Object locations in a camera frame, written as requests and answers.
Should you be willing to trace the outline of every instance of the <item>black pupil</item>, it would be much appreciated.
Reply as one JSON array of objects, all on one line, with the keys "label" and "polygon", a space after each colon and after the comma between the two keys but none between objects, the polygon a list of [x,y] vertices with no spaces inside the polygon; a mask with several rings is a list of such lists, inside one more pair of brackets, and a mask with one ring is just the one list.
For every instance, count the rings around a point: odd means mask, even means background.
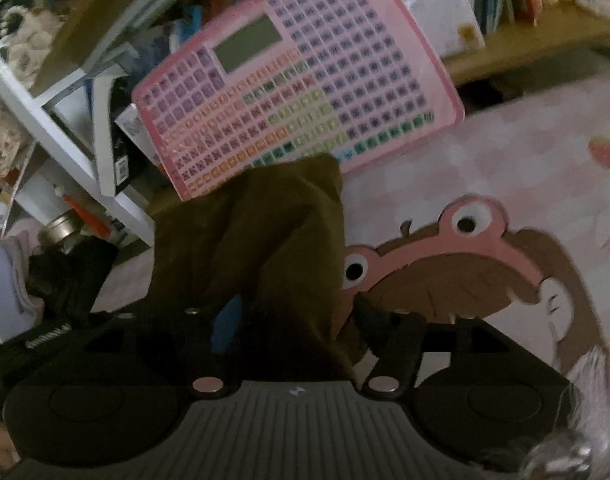
[{"label": "black pupil", "polygon": [[345,277],[350,282],[355,282],[363,275],[363,266],[361,264],[351,264],[345,269]]},{"label": "black pupil", "polygon": [[476,229],[476,221],[471,216],[466,216],[458,220],[456,227],[463,233],[473,233]]}]

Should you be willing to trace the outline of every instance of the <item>barcode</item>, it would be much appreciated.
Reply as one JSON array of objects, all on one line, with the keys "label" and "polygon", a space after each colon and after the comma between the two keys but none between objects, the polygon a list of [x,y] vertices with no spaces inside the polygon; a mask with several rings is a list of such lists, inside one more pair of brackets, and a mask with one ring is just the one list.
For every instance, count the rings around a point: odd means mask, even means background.
[{"label": "barcode", "polygon": [[130,176],[130,168],[128,164],[127,155],[122,156],[114,163],[114,176],[116,178],[116,185],[120,186]]}]

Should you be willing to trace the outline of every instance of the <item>cartoon face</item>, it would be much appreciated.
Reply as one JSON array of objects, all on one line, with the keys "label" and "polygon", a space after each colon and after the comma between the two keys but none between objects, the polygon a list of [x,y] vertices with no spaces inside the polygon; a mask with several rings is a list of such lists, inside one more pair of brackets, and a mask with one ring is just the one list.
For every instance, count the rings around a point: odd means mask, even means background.
[{"label": "cartoon face", "polygon": [[376,249],[346,249],[334,336],[355,330],[345,322],[362,292],[383,310],[419,312],[428,321],[481,317],[563,371],[602,344],[589,297],[565,250],[546,233],[509,231],[498,201],[464,196],[435,224],[411,234],[409,224],[401,226],[402,238]]}]

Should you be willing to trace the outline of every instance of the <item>silver rivet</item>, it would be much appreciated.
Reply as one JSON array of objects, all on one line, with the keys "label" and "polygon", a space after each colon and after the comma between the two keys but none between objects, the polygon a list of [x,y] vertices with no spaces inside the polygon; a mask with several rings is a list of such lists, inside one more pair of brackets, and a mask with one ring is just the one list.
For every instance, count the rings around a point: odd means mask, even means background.
[{"label": "silver rivet", "polygon": [[202,394],[215,394],[224,386],[218,377],[201,377],[192,383],[192,387]]},{"label": "silver rivet", "polygon": [[375,392],[388,393],[399,389],[399,382],[394,377],[378,376],[370,379],[368,386]]}]

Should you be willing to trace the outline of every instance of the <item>red strawberry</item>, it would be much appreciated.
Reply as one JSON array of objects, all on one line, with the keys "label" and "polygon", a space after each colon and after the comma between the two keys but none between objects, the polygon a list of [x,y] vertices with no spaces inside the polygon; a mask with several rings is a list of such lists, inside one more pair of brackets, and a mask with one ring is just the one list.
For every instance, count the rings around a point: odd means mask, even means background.
[{"label": "red strawberry", "polygon": [[610,139],[605,137],[593,137],[589,141],[589,151],[592,153],[592,157],[598,164],[610,170]]}]

